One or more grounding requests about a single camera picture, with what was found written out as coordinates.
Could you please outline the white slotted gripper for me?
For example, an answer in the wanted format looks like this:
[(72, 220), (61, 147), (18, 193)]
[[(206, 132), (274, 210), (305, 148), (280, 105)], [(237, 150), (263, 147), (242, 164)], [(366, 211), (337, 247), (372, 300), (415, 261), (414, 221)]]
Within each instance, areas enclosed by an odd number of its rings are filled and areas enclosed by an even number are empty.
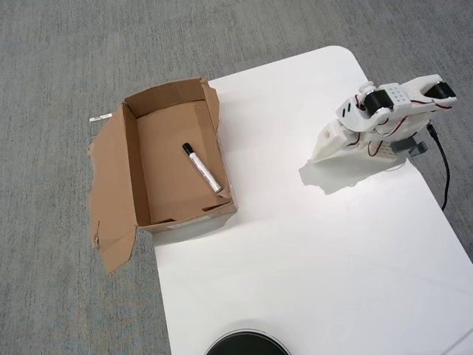
[(350, 96), (337, 110), (334, 120), (319, 133), (311, 155), (314, 163), (333, 158), (353, 155), (359, 152), (359, 145), (347, 146), (350, 140), (349, 129), (354, 132), (371, 132), (388, 118), (388, 109), (378, 109), (373, 115), (357, 106), (355, 96)]

